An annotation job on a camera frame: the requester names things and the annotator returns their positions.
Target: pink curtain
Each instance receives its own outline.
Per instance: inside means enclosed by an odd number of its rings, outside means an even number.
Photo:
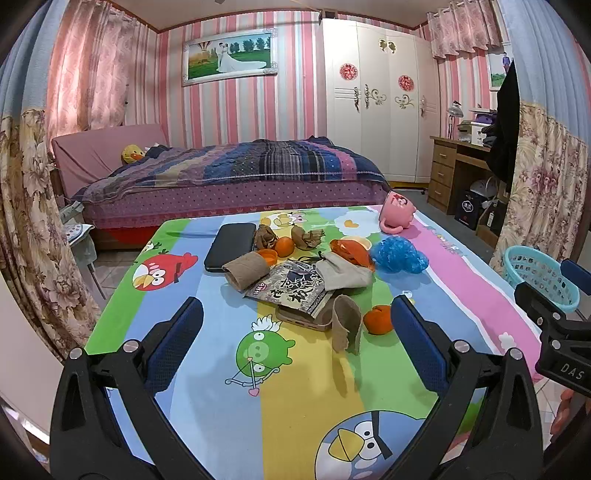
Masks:
[[[434,57],[474,53],[475,48],[488,50],[488,45],[501,45],[501,35],[490,0],[465,0],[450,3],[438,13],[427,14]]]
[[[136,21],[101,0],[71,0],[60,24],[47,88],[47,145],[125,116]]]

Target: blue gripper pad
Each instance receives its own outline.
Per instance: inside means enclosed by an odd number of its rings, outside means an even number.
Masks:
[[[585,295],[591,295],[591,274],[572,260],[563,260],[560,273],[578,286]]]
[[[203,305],[189,297],[173,318],[163,323],[170,327],[147,362],[144,387],[152,395],[166,390],[172,382],[203,325]]]
[[[404,295],[396,297],[392,302],[390,317],[392,326],[425,388],[439,396],[443,395],[449,387],[447,362],[426,329],[431,322],[423,320]]]

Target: blue plastic bag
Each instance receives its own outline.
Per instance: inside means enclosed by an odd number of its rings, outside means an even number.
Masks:
[[[380,270],[398,273],[421,273],[429,266],[427,256],[401,236],[389,236],[374,245],[369,256]]]

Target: yellow duck plush toy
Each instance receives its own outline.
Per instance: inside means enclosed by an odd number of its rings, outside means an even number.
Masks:
[[[144,155],[146,155],[146,152],[137,145],[127,145],[127,147],[123,149],[121,158],[123,158],[125,163],[133,163],[134,161],[144,158]]]

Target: cartoon tablecloth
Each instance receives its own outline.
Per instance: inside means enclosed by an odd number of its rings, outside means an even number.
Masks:
[[[253,222],[278,236],[291,226],[322,228],[320,245],[354,237],[369,246],[384,237],[378,207],[256,212],[166,222],[138,256],[86,346],[114,351],[169,320],[188,296],[203,303],[204,325],[167,391],[162,411],[196,458],[218,480],[374,479],[396,460],[437,400],[417,375],[395,332],[363,331],[358,356],[336,354],[330,331],[278,322],[274,308],[243,298],[203,260],[220,226]],[[512,299],[512,289],[484,262],[420,213],[408,238],[429,260],[425,272],[384,274],[350,292],[362,313],[405,294],[427,320],[479,352],[518,346],[534,374],[539,330]],[[310,252],[296,250],[297,259]],[[150,458],[117,390],[113,410],[132,452]],[[463,424],[469,430],[482,393]]]

